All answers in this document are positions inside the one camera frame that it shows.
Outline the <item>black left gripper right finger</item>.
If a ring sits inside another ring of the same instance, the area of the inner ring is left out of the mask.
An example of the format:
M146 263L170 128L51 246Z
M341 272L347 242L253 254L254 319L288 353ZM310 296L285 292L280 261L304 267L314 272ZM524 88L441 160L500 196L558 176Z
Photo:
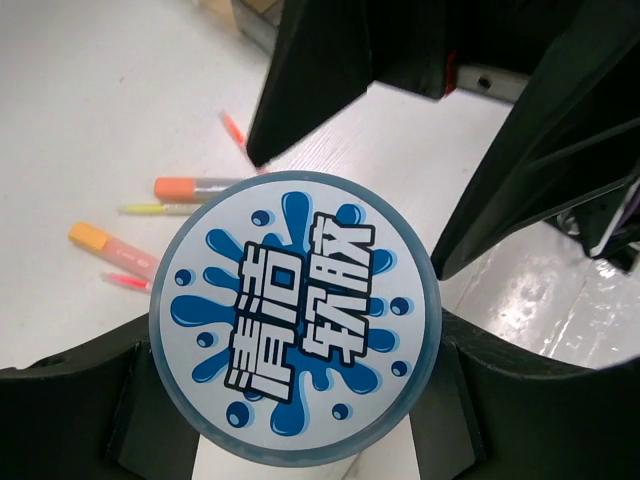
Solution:
M353 479L635 479L639 361L553 360L452 313L409 417L352 463Z

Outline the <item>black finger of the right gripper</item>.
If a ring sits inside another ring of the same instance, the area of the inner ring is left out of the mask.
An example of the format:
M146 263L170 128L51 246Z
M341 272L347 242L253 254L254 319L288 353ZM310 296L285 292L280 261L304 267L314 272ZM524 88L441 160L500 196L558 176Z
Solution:
M505 237L639 175L639 4L583 1L547 47L431 256L446 280Z

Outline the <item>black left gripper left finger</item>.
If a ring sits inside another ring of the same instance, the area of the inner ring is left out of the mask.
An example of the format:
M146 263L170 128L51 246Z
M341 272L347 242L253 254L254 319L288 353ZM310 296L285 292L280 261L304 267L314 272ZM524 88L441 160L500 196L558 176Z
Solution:
M147 316L1 371L4 479L189 479L198 442L161 383Z

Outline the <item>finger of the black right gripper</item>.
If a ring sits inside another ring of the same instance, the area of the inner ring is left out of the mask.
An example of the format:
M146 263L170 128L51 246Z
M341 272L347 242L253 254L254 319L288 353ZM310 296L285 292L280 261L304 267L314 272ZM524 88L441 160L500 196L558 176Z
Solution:
M256 167L374 82L439 100L449 86L447 1L287 1L247 138Z

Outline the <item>blue round putty jar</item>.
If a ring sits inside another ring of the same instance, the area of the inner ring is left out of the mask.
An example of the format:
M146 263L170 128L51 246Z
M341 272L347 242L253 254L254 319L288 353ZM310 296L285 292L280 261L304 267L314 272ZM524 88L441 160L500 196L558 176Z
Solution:
M310 467L352 456L420 397L442 335L431 260L374 192L289 171L230 186L178 230L153 282L161 381L205 438Z

